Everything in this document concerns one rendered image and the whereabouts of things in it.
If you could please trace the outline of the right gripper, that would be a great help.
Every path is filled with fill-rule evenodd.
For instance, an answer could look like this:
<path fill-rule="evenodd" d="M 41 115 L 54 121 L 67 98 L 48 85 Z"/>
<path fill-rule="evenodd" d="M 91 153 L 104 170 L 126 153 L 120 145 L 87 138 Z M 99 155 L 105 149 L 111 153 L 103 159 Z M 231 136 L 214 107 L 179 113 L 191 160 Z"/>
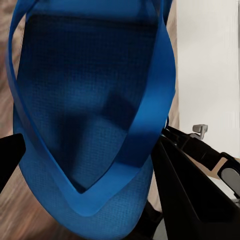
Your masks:
<path fill-rule="evenodd" d="M 168 126 L 167 129 L 162 128 L 161 134 L 170 139 L 174 145 L 177 145 L 180 150 L 192 157 L 200 163 L 204 155 L 212 147 L 202 140 L 193 138 L 190 134 L 185 134 L 176 128 Z"/>

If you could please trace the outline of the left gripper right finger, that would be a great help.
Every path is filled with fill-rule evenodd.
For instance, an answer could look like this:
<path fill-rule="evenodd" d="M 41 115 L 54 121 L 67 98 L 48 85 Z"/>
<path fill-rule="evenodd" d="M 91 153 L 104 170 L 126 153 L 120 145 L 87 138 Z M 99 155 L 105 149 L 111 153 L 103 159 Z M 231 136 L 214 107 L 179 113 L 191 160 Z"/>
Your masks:
<path fill-rule="evenodd" d="M 240 240 L 240 208 L 170 139 L 151 159 L 168 240 Z"/>

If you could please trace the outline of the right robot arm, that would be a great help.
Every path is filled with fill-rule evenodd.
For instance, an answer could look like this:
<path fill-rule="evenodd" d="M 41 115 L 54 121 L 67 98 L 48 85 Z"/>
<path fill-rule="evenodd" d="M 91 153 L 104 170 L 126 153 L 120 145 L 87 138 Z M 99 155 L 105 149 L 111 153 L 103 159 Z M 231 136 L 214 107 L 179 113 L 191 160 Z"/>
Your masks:
<path fill-rule="evenodd" d="M 208 132 L 208 125 L 197 124 L 192 127 L 192 130 L 194 133 L 185 134 L 181 130 L 168 126 L 167 129 L 162 128 L 161 134 L 210 171 L 215 168 L 221 158 L 226 158 L 227 162 L 217 175 L 234 192 L 237 200 L 240 200 L 240 160 L 226 152 L 219 153 L 202 141 L 205 133 Z"/>

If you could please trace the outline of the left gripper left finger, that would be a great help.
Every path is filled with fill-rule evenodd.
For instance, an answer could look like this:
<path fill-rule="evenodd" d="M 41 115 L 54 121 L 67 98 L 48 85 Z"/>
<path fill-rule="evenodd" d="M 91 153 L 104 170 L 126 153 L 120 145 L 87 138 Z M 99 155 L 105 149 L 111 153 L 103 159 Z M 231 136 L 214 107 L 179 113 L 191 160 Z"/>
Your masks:
<path fill-rule="evenodd" d="M 26 152 L 21 133 L 0 138 L 0 193 L 3 191 Z"/>

